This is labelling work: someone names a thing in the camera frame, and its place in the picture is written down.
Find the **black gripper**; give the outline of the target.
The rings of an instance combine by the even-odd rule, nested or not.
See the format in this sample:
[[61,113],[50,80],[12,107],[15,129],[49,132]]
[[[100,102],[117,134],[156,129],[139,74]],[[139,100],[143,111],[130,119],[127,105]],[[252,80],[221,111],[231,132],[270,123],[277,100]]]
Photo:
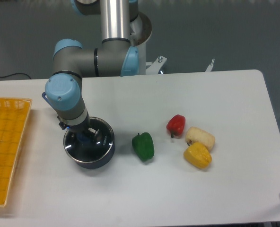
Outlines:
[[62,130],[68,130],[72,133],[82,133],[88,131],[88,136],[93,141],[100,141],[102,139],[101,131],[89,128],[90,117],[88,114],[80,114],[79,116],[74,116],[69,114],[65,117],[57,116],[59,120],[59,126]]

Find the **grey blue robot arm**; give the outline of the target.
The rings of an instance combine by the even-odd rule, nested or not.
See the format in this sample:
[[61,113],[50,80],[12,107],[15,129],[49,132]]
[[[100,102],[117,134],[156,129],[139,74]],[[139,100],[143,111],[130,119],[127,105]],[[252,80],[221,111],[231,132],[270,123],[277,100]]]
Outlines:
[[82,80],[139,74],[139,51],[130,41],[130,23],[139,15],[138,1],[73,0],[71,5],[81,15],[101,16],[102,46],[87,50],[76,40],[60,40],[55,46],[53,74],[45,85],[43,98],[58,114],[63,130],[97,139],[101,132],[90,126],[82,98]]

